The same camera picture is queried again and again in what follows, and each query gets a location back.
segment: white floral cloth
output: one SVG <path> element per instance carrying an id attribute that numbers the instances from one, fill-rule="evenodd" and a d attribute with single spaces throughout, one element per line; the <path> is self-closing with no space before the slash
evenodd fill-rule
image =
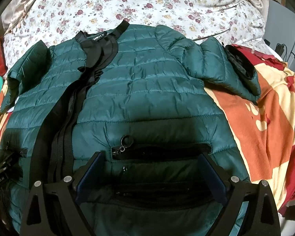
<path id="1" fill-rule="evenodd" d="M 244 43 L 268 53 L 262 40 L 260 12 L 245 0 L 36 0 L 22 20 L 5 34 L 6 65 L 13 64 L 37 41 L 47 46 L 73 38 L 80 30 L 97 33 L 131 24 L 163 24 L 203 42 Z"/>

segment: silver bolt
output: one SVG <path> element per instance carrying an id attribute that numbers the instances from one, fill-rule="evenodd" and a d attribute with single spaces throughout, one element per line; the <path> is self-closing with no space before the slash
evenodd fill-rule
<path id="1" fill-rule="evenodd" d="M 261 183 L 262 183 L 263 186 L 268 186 L 269 185 L 268 181 L 266 181 L 266 180 L 262 180 Z"/>
<path id="2" fill-rule="evenodd" d="M 40 186 L 41 185 L 41 181 L 36 181 L 35 183 L 34 183 L 34 186 L 36 186 L 36 187 L 38 187 L 38 186 Z"/>
<path id="3" fill-rule="evenodd" d="M 238 178 L 237 176 L 232 176 L 230 179 L 231 179 L 234 183 L 239 182 L 239 178 Z"/>
<path id="4" fill-rule="evenodd" d="M 67 183 L 67 182 L 70 182 L 72 180 L 72 177 L 71 176 L 65 176 L 64 178 L 64 181 Z"/>

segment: zipper pull ring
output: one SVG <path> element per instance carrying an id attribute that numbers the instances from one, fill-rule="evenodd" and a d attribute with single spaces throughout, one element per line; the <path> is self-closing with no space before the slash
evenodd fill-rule
<path id="1" fill-rule="evenodd" d="M 129 148 L 130 146 L 132 146 L 133 142 L 134 140 L 132 136 L 124 135 L 120 140 L 121 147 L 119 151 L 124 152 L 126 148 Z"/>

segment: orange blanket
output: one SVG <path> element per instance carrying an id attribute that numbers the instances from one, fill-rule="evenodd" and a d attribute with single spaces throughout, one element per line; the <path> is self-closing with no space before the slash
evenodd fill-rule
<path id="1" fill-rule="evenodd" d="M 252 183 L 266 179 L 277 209 L 295 199 L 295 73 L 274 56 L 235 45 L 258 72 L 257 104 L 207 85 L 224 111 Z"/>

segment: zippered pocket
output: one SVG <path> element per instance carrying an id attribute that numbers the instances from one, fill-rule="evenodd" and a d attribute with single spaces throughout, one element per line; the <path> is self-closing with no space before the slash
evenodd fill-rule
<path id="1" fill-rule="evenodd" d="M 120 144 L 120 146 L 112 147 L 112 158 L 114 160 L 192 159 L 198 157 L 202 152 L 211 152 L 211 147 L 208 144 L 134 144 L 133 138 L 129 135 L 123 136 Z"/>
<path id="2" fill-rule="evenodd" d="M 117 186 L 114 196 L 137 207 L 157 209 L 195 207 L 213 200 L 207 185 L 200 182 Z"/>

